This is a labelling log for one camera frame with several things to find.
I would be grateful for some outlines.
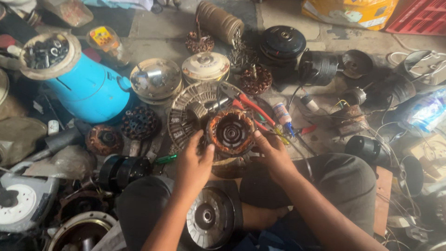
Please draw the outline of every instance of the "yellow bag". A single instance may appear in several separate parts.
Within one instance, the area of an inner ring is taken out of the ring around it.
[[[304,0],[302,13],[335,25],[380,30],[397,3],[398,0]]]

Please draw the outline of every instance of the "red pliers handle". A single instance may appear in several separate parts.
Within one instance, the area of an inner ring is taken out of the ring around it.
[[[241,110],[245,110],[245,108],[242,106],[242,104],[237,99],[234,99],[234,101],[232,102],[232,106],[235,106]],[[256,125],[259,129],[268,131],[268,129],[266,127],[264,127],[262,124],[260,124],[260,122],[258,122],[257,120],[254,119],[254,122],[256,123]]]
[[[254,111],[258,112],[260,115],[262,115],[265,120],[272,126],[272,128],[274,128],[274,126],[276,125],[276,123],[274,122],[274,120],[272,120],[264,110],[262,110],[259,106],[257,106],[256,104],[252,103],[248,97],[246,97],[245,94],[241,93],[239,95],[240,101],[242,102],[242,104],[247,105],[248,107],[252,108]]]

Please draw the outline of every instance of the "red crate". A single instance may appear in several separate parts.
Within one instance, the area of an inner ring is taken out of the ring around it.
[[[446,35],[446,0],[400,1],[388,22],[392,33]]]

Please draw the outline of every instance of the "wooden board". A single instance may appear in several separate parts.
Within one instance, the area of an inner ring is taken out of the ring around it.
[[[375,200],[375,222],[373,230],[376,234],[385,236],[387,226],[387,215],[389,211],[390,193],[392,191],[392,172],[382,168],[376,167],[378,179],[376,180],[376,200]]]

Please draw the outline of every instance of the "dark trousers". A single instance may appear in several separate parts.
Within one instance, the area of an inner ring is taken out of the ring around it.
[[[368,234],[373,234],[376,176],[363,160],[347,154],[326,154],[308,159],[315,187],[341,213]],[[295,161],[297,169],[308,176],[306,163]],[[117,202],[118,217],[130,251],[139,251],[160,218],[173,188],[173,180],[149,176],[131,183]],[[240,184],[240,200],[263,207],[291,205],[283,189],[269,177],[261,164],[251,166]],[[296,210],[281,220],[289,235],[302,246],[318,245]]]

